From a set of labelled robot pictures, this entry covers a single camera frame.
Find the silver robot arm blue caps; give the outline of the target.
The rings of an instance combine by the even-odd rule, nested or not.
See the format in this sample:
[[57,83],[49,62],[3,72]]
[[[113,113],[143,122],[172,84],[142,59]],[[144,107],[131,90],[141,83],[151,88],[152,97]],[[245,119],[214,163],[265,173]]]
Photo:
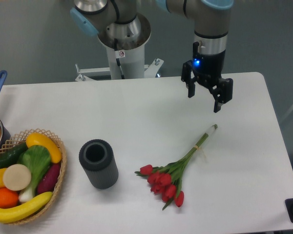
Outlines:
[[[232,99],[233,81],[222,78],[229,31],[231,0],[159,0],[169,13],[194,22],[192,59],[182,66],[181,80],[188,96],[199,84],[209,90],[214,111]],[[151,35],[150,23],[137,11],[134,0],[76,0],[70,15],[80,30],[97,37],[107,51],[112,79],[145,78],[145,44]]]

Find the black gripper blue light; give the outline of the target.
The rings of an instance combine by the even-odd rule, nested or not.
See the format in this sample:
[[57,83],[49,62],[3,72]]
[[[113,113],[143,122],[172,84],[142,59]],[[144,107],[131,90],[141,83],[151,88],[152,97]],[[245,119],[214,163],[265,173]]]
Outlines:
[[193,43],[193,60],[183,63],[181,81],[186,83],[189,98],[195,95],[195,82],[208,88],[215,100],[213,111],[217,113],[232,99],[233,79],[221,77],[226,51],[206,55],[201,53],[202,47],[201,42]]

